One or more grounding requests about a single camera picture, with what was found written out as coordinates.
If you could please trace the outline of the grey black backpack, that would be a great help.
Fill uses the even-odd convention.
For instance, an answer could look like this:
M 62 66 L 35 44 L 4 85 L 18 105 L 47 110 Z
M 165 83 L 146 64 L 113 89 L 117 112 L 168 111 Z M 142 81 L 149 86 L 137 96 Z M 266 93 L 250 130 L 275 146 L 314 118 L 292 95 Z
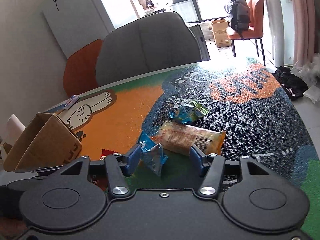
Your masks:
M 246 0 L 228 0 L 225 4 L 229 26 L 244 40 L 243 31 L 247 31 L 250 24 L 250 9 Z

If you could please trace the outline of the red snack packet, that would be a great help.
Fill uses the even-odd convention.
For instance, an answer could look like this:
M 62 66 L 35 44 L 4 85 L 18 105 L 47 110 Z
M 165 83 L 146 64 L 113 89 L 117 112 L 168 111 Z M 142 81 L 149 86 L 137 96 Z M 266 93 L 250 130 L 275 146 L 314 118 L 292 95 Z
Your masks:
M 117 151 L 102 149 L 99 160 L 104 160 L 108 155 L 120 155 L 120 153 Z

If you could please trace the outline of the black bag on floor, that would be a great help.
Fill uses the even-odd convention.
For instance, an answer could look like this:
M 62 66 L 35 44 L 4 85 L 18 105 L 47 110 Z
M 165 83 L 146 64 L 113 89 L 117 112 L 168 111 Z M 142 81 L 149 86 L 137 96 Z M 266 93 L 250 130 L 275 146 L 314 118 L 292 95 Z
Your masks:
M 290 68 L 280 66 L 272 75 L 285 90 L 291 101 L 301 98 L 308 90 L 307 84 L 301 78 L 292 74 Z

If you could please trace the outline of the small tissue pack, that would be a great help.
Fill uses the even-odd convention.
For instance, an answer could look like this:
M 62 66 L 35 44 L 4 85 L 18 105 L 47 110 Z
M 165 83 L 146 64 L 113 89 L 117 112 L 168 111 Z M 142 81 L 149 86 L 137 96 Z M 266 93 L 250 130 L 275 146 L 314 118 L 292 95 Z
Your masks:
M 64 110 L 70 109 L 79 99 L 80 99 L 80 96 L 78 96 L 78 95 L 72 95 L 69 99 L 67 99 L 67 100 L 63 103 L 62 109 L 64 109 Z

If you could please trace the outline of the colourful cat table mat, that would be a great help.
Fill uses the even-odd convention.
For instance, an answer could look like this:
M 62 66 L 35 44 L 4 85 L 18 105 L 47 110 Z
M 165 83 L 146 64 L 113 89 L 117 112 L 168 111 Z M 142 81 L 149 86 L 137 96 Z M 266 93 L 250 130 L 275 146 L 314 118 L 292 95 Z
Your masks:
M 254 60 L 199 62 L 109 83 L 59 113 L 93 160 L 120 153 L 141 132 L 153 137 L 169 114 L 196 101 L 208 109 L 197 127 L 225 132 L 221 154 L 247 155 L 306 192 L 303 230 L 319 239 L 319 157 L 303 120 L 270 71 Z

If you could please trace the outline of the blue green plum snack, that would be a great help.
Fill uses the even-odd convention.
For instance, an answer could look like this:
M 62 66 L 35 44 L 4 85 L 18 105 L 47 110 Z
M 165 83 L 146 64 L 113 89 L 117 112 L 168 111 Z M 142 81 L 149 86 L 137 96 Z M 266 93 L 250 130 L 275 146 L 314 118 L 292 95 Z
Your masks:
M 180 105 L 169 114 L 169 119 L 179 124 L 192 124 L 209 114 L 209 111 L 196 101 Z

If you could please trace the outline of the orange chair near wall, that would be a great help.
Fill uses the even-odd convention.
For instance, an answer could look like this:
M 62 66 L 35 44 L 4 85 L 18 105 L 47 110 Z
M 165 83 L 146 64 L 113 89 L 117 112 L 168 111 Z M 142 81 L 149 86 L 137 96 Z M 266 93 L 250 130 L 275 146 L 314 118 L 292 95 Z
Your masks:
M 95 65 L 102 44 L 102 40 L 95 40 L 68 58 L 63 74 L 63 88 L 68 97 L 98 87 Z

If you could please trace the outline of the brown cardboard box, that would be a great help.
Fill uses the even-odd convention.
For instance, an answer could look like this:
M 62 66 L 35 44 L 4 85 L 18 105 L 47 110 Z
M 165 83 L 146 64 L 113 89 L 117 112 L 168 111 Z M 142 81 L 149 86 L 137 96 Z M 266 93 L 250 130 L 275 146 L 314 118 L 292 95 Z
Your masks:
M 4 160 L 7 172 L 29 172 L 66 165 L 76 159 L 82 144 L 55 113 L 37 113 Z

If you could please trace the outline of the white cabinet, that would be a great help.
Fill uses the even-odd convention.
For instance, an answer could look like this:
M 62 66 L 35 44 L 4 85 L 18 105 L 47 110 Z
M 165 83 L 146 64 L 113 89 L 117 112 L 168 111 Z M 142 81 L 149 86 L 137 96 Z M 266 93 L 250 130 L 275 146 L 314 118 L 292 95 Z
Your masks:
M 114 30 L 102 0 L 49 0 L 42 12 L 67 58 Z

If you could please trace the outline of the white paper roll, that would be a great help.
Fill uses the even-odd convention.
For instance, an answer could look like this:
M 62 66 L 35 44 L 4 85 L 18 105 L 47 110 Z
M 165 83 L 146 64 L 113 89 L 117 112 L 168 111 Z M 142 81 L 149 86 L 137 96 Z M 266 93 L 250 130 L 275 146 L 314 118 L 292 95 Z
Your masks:
M 12 114 L 5 125 L 1 128 L 1 159 L 5 160 L 17 139 L 25 130 L 24 124 Z

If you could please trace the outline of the cardboard box on floor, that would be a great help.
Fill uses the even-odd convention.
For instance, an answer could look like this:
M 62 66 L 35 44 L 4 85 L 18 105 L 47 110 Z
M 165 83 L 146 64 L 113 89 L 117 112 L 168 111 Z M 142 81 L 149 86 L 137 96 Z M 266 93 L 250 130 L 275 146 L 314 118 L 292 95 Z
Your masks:
M 227 36 L 228 22 L 225 19 L 211 21 L 211 31 L 217 48 L 229 47 L 231 45 Z

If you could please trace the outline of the pink curtain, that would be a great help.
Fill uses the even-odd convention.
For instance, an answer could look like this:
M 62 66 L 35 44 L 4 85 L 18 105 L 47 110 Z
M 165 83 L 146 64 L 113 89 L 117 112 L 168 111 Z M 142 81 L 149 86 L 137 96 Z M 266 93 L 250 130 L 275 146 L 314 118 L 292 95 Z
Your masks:
M 316 11 L 314 0 L 292 0 L 295 24 L 294 64 L 311 61 L 315 46 Z

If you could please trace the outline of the blue small snack packet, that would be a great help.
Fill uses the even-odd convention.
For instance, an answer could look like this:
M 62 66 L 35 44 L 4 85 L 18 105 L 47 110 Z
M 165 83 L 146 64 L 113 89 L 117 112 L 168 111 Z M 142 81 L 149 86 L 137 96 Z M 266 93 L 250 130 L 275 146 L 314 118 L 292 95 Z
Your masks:
M 156 144 L 144 131 L 141 132 L 138 143 L 142 150 L 141 161 L 155 175 L 162 175 L 163 165 L 167 162 L 168 156 L 164 154 L 161 144 Z

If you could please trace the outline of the long biscuit pack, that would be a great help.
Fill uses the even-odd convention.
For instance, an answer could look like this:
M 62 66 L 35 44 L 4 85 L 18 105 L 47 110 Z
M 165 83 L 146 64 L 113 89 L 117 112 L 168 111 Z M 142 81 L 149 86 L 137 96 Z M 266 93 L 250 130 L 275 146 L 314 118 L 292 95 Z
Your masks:
M 205 128 L 166 121 L 151 139 L 161 144 L 165 150 L 189 155 L 192 146 L 197 146 L 204 154 L 221 154 L 225 131 L 216 132 Z

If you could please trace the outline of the grey upholstered chair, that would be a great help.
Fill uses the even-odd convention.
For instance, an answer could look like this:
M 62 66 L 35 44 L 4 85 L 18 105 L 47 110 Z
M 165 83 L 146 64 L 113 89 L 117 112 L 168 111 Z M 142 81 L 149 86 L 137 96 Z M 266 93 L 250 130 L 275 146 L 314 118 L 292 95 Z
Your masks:
M 99 86 L 210 59 L 199 25 L 189 28 L 174 11 L 145 16 L 103 40 L 95 65 Z

